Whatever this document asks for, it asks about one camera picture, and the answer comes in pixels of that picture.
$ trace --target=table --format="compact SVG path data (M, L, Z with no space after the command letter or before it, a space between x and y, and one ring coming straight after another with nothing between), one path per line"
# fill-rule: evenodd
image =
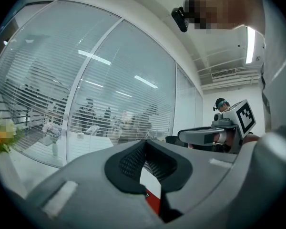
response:
M68 156L69 162L76 159L79 156L87 153L95 152L105 148L112 147L113 144L108 137L84 135L83 139L77 138L77 133L69 132L67 134ZM58 156L55 157L52 152L52 145L46 146L43 143L37 142L27 148L23 153L28 157L31 157L42 163L62 167L62 158L65 152L64 144L61 139L57 141Z

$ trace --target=ceiling light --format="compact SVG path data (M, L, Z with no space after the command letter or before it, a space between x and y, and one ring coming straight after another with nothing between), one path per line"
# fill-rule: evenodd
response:
M247 34L248 34L248 47L247 47L246 63L251 63L253 59L254 45L255 45L255 30L253 30L250 27L247 27Z
M151 84L150 82L148 82L147 80L141 78L140 76L135 76L135 79L138 79L141 82L144 82L145 84L151 86L152 88L158 88L157 86L155 86L154 84Z
M78 50L78 53L81 54L81 55L85 55L85 56L87 56L87 57L89 57L89 58L93 58L93 59L95 59L95 60L97 60L97 61L100 61L100 62L102 62L102 63L105 63L105 64L107 64L107 65L111 65L111 62L109 62L108 60L105 60L105 59L103 59L103 58L100 58L100 57L98 57L98 56L95 56L95 55L92 54L92 53L88 53L88 52L85 52L85 51L82 51L82 50Z
M85 82L88 82L88 83L90 83L90 84L93 84L93 85L96 85L96 86L99 86L99 87L103 87L103 86L98 85L98 84L95 84L95 83L93 83L93 82L89 82L89 81L85 81Z
M116 92L119 93L119 94L123 94L125 96L128 96L128 97L131 97L130 95L127 95L127 94L124 94L124 93L121 93L121 92L118 92L118 91L116 91Z

